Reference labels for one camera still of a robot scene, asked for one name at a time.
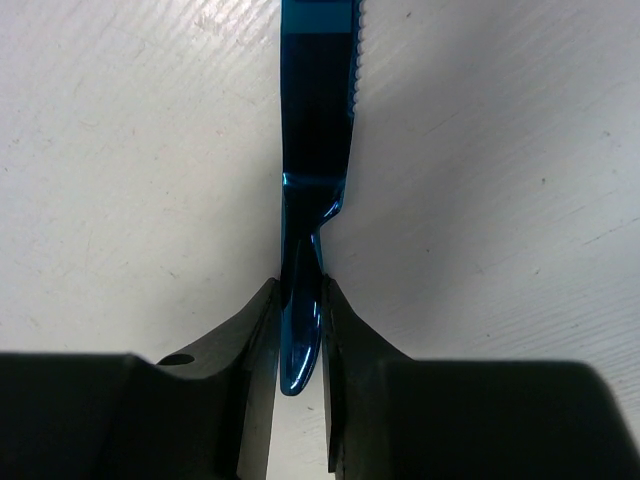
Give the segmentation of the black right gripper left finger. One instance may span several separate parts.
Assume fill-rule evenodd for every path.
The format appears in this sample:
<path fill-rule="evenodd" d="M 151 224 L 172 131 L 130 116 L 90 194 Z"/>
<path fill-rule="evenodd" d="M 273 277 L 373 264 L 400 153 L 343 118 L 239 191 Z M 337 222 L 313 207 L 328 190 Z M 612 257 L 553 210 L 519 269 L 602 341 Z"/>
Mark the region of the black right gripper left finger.
<path fill-rule="evenodd" d="M 279 284 L 156 364 L 134 354 L 3 353 L 5 479 L 262 479 Z"/>

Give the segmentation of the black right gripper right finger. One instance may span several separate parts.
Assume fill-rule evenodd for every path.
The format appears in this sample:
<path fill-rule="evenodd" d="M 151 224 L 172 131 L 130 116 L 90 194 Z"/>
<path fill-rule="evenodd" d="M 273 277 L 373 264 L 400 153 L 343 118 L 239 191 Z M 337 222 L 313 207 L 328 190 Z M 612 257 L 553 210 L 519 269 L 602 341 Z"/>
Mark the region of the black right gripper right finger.
<path fill-rule="evenodd" d="M 575 361 L 417 360 L 322 291 L 328 469 L 338 479 L 635 479 L 608 386 Z"/>

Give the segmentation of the blue table knife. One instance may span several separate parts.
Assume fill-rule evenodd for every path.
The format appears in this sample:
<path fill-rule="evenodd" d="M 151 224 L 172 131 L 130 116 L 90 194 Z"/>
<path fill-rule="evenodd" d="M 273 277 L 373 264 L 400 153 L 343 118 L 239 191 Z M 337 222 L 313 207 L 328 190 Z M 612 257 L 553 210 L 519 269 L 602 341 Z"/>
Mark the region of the blue table knife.
<path fill-rule="evenodd" d="M 284 1 L 280 389 L 300 394 L 316 364 L 324 278 L 320 229 L 342 208 L 355 117 L 358 1 Z"/>

